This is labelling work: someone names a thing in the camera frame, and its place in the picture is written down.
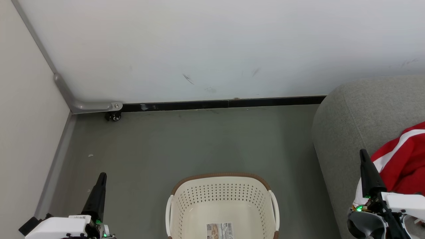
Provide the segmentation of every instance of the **sofa cushion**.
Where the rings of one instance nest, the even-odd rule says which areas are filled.
[[[360,178],[359,150],[372,155],[401,132],[425,121],[425,76],[376,77],[332,91],[314,117],[312,136],[343,239],[347,210]]]

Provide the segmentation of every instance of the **gray floor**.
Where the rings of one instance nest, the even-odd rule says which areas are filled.
[[[166,238],[165,205],[179,180],[247,172],[274,191],[280,238],[339,238],[311,142],[317,106],[124,113],[118,122],[79,116],[51,212],[81,212],[104,171],[104,222],[117,238]]]

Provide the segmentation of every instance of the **wall baseboard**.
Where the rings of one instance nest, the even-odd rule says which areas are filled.
[[[320,104],[326,96],[282,97],[262,99],[233,99],[188,102],[164,102],[146,104],[124,104],[122,112],[176,111],[211,108],[258,107],[275,105],[314,105]]]
[[[55,212],[51,211],[51,204],[54,199],[54,193],[57,188],[57,183],[62,171],[62,165],[71,141],[71,136],[75,128],[75,123],[77,122],[76,119],[77,116],[70,112],[57,146],[52,165],[50,166],[50,171],[47,175],[38,206],[34,213],[34,216],[37,219],[43,219],[47,213],[53,213],[54,216],[59,216],[55,214]]]

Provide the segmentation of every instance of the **product label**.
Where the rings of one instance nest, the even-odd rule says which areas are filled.
[[[235,239],[231,222],[207,224],[207,239]]]
[[[85,219],[85,223],[89,224],[90,220],[91,220],[91,216],[90,215],[71,215],[69,216],[69,218],[82,218]]]

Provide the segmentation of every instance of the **red cloth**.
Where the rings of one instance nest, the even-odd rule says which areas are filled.
[[[425,122],[384,144],[371,160],[388,191],[425,195]]]

